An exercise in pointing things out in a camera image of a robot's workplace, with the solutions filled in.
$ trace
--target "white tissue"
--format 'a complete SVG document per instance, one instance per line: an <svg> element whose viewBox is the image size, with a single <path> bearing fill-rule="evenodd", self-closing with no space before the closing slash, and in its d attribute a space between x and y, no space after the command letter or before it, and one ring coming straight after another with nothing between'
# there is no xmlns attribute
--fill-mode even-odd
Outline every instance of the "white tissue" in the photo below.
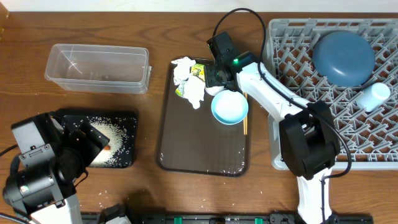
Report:
<svg viewBox="0 0 398 224"><path fill-rule="evenodd" d="M193 106L193 109L200 107L200 101L204 101L205 82L196 76L189 77L184 86L184 98L186 98Z"/></svg>
<svg viewBox="0 0 398 224"><path fill-rule="evenodd" d="M174 68L174 85L179 85L183 80L192 76L190 68L196 64L196 61L191 60L188 57L184 57L173 60L172 63L177 65Z"/></svg>

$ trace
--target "crumpled tissue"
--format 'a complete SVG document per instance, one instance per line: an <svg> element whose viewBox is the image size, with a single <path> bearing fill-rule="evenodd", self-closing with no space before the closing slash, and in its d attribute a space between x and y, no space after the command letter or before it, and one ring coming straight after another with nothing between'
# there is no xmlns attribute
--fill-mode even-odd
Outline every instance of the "crumpled tissue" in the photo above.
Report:
<svg viewBox="0 0 398 224"><path fill-rule="evenodd" d="M172 63L177 65L174 69L174 85L178 85L175 93L187 99L194 109L198 109L200 101L204 101L205 82L191 72L191 67L196 64L196 61L184 57Z"/></svg>

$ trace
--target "cable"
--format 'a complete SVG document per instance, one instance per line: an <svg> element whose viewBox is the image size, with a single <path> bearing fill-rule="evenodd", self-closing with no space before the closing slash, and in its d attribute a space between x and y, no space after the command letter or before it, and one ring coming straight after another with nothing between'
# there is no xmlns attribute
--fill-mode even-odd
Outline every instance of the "cable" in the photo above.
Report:
<svg viewBox="0 0 398 224"><path fill-rule="evenodd" d="M77 184L75 185L75 188L77 187L77 185L79 185L80 183L82 183L83 180L87 179L87 177L88 177L88 171L87 171L87 170L85 170L85 174L86 174L85 178L81 179L81 180L79 181L79 183L77 183Z"/></svg>
<svg viewBox="0 0 398 224"><path fill-rule="evenodd" d="M306 108L303 105L300 105L299 103L295 102L293 98L287 96L286 94L282 93L282 91L280 91L278 88L275 87L275 85L273 83L271 83L267 77L265 76L264 73L261 72L261 62L262 62L262 53L264 51L264 47L266 44L266 25L264 23L264 21L262 20L261 16L254 12L251 9L246 9L246 8L238 8L238 9L233 9L232 11L229 11L227 14L225 14L220 21L217 23L214 31L213 31L213 36L216 35L217 32L217 28L218 26L221 24L221 22L230 14L236 12L236 11L248 11L251 12L252 14L254 14L261 22L261 26L262 26L262 30L264 33L263 39L262 39L262 45L261 45L261 50L260 50L260 57L259 57L259 63L257 63L257 69L259 71L259 74L261 76L261 78L275 91L277 92L280 96L282 96L283 98L285 98L290 104L295 105L296 107L302 109L303 111L309 113L310 115L312 115L315 119L319 120L320 122L322 122L326 127L328 127L329 129L331 129L336 135L337 138L339 139L339 141L341 142L341 144L343 145L346 153L347 153L347 160L348 160L348 165L347 168L339 173L339 174L333 174L333 175L328 175L325 177L322 177L321 179L321 185L322 185L322 223L325 223L325 180L326 179L331 179L331 178L337 178L337 177L342 177L344 175L346 175L349 170L351 169L351 164L352 164L352 160L351 160L351 152L349 151L346 143L344 142L343 137L341 136L341 134L336 130L336 128L333 126L333 124L330 124L324 117L319 116L317 114L315 114L312 110L309 110L308 108Z"/></svg>
<svg viewBox="0 0 398 224"><path fill-rule="evenodd" d="M2 212L0 212L0 217L8 219L8 220L11 220L11 221L14 221L16 223L21 223L21 224L26 224L27 223L27 224L29 224L28 221L22 220L22 219L17 218L17 217L13 217L12 215L7 215L7 214L2 213Z"/></svg>
<svg viewBox="0 0 398 224"><path fill-rule="evenodd" d="M15 145L13 145L13 146L7 148L7 149L4 150L3 152L0 152L0 157L1 157L2 155L4 155L5 153L7 153L7 152L9 152L9 151L11 151L11 150L13 150L13 149L15 149L16 147L18 147L17 144L15 144Z"/></svg>

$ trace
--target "light blue bowl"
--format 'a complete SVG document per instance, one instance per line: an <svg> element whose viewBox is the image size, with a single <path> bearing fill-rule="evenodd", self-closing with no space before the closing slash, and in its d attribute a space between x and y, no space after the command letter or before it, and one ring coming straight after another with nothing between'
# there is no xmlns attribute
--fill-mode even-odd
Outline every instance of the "light blue bowl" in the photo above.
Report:
<svg viewBox="0 0 398 224"><path fill-rule="evenodd" d="M225 125L238 124L246 117L248 111L248 101L239 92L222 91L211 102L213 116Z"/></svg>

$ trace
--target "white wall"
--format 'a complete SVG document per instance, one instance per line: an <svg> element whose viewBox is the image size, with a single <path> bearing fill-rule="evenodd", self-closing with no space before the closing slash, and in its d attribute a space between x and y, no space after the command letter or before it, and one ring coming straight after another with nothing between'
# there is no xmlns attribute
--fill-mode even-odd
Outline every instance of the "white wall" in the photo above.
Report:
<svg viewBox="0 0 398 224"><path fill-rule="evenodd" d="M9 11L398 12L398 0L0 0Z"/></svg>

